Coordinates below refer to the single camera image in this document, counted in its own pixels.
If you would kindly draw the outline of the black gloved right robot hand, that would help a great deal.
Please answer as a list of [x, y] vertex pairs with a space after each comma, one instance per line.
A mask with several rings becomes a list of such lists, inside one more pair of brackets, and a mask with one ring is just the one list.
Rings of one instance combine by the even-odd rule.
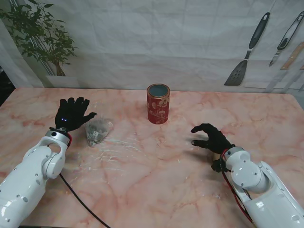
[[191, 144], [193, 146], [201, 147], [204, 149], [209, 149], [213, 153], [222, 154], [223, 152], [235, 147], [231, 144], [225, 135], [218, 130], [216, 127], [209, 123], [202, 123], [201, 125], [192, 128], [191, 133], [196, 133], [203, 131], [207, 134], [207, 140], [192, 140]]

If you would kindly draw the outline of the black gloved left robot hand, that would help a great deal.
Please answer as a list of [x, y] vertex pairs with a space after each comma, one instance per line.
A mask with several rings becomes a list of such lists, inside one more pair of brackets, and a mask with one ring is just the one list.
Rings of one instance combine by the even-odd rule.
[[73, 97], [67, 100], [61, 99], [55, 117], [56, 129], [61, 129], [65, 132], [74, 131], [93, 119], [97, 113], [91, 112], [85, 115], [89, 103], [90, 101], [83, 97], [78, 97], [76, 100]]

